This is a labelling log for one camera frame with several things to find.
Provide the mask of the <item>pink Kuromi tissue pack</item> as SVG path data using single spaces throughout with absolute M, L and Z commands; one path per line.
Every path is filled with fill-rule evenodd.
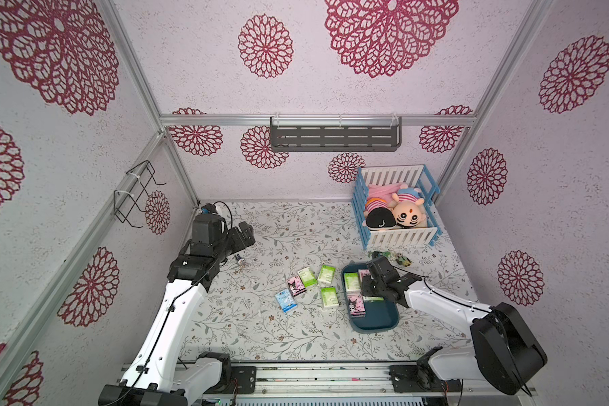
M 360 282 L 362 282 L 366 277 L 368 279 L 371 279 L 370 271 L 368 269 L 358 270 L 358 276 L 359 276 Z
M 359 318 L 365 316 L 365 301 L 361 294 L 349 294 L 347 296 L 347 301 L 348 314 L 351 318 Z
M 287 285 L 290 294 L 295 298 L 307 292 L 306 286 L 304 286 L 299 276 L 292 276 L 287 280 Z

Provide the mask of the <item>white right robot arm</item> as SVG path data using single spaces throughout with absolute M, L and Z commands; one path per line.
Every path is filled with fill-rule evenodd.
M 547 364 L 547 355 L 515 307 L 475 304 L 433 287 L 426 278 L 394 267 L 384 256 L 366 264 L 361 292 L 426 313 L 470 337 L 460 348 L 436 347 L 415 362 L 416 383 L 430 390 L 436 383 L 485 381 L 515 395 Z

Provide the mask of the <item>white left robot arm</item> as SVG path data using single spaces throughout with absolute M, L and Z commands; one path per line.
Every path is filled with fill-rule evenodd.
M 180 340 L 207 297 L 221 265 L 255 243 L 247 222 L 229 226 L 214 212 L 195 216 L 192 237 L 171 263 L 162 305 L 137 357 L 116 385 L 106 385 L 100 405 L 191 405 L 207 392 L 234 388 L 229 355 L 203 353 L 177 370 Z

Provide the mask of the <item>blue Cinnamoroll tissue pack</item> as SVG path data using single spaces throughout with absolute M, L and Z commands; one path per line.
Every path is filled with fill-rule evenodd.
M 289 313 L 297 307 L 289 289 L 284 289 L 275 295 L 275 299 L 283 313 Z

